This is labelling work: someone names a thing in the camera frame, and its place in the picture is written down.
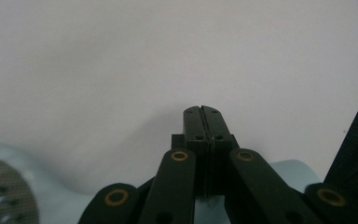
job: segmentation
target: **white wall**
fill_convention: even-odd
[[[0,1],[0,142],[71,188],[145,182],[192,105],[323,179],[358,109],[358,1]]]

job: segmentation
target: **light blue object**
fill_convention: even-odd
[[[0,144],[0,161],[16,169],[29,184],[38,206],[40,224],[77,223],[94,196],[68,189],[36,160],[14,147]],[[270,165],[291,188],[300,192],[304,192],[307,185],[320,182],[302,161],[279,161]],[[224,197],[197,200],[194,223],[229,224]]]

